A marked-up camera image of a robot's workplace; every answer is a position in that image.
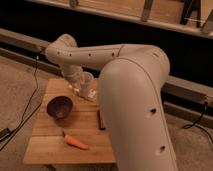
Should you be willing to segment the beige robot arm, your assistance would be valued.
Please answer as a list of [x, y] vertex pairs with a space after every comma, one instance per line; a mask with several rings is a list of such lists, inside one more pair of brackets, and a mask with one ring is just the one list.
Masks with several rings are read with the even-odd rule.
[[98, 102], [119, 171], [178, 171], [160, 91], [170, 64], [153, 45], [79, 47], [63, 34], [45, 49], [74, 87], [85, 86], [83, 68], [100, 72]]

